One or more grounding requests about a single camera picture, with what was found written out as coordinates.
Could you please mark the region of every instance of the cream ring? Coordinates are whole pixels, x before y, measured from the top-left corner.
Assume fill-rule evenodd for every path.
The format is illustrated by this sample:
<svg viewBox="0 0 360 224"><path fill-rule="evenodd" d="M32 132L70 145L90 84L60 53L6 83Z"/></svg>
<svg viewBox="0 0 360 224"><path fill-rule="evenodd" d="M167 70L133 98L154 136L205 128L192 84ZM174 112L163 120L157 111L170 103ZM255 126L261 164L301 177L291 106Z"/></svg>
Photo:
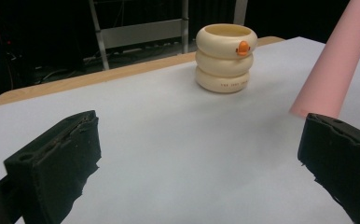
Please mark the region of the cream ring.
<svg viewBox="0 0 360 224"><path fill-rule="evenodd" d="M244 55L238 55L242 42L250 49ZM213 24L201 28L197 33L198 49L205 54L221 59L240 59L250 55L256 48L256 33L236 24Z"/></svg>
<svg viewBox="0 0 360 224"><path fill-rule="evenodd" d="M204 89L215 92L235 92L243 89L248 80L250 74L247 72L244 75L239 77L215 77L211 76L197 66L196 69L196 81L200 84Z"/></svg>
<svg viewBox="0 0 360 224"><path fill-rule="evenodd" d="M254 56L250 54L238 60L217 59L197 50L195 60L198 67L206 73L218 77L238 77L249 71L253 65Z"/></svg>

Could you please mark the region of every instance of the table surface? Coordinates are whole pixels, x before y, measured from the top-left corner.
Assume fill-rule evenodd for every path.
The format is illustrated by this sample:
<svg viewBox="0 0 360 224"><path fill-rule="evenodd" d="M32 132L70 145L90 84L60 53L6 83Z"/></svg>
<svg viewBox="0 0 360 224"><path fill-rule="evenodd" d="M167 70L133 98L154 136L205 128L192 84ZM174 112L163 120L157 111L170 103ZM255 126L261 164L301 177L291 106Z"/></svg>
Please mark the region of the table surface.
<svg viewBox="0 0 360 224"><path fill-rule="evenodd" d="M264 46L283 41L277 36L266 36L258 39L258 45ZM88 74L81 77L67 78L42 85L36 85L13 91L7 91L0 95L0 105L30 99L42 95L51 94L59 91L67 91L74 88L88 86L100 82L105 82L117 78L133 76L144 72L157 70L164 67L177 65L180 63L189 63L195 60L195 52L179 54L177 56L154 60L146 63L138 63L120 68L110 69L108 71Z"/></svg>
<svg viewBox="0 0 360 224"><path fill-rule="evenodd" d="M288 113L323 47L257 48L232 94L201 88L191 61L0 105L0 178L8 156L93 109L100 168L63 223L351 224L298 160L304 120ZM339 118L360 129L360 62Z"/></svg>

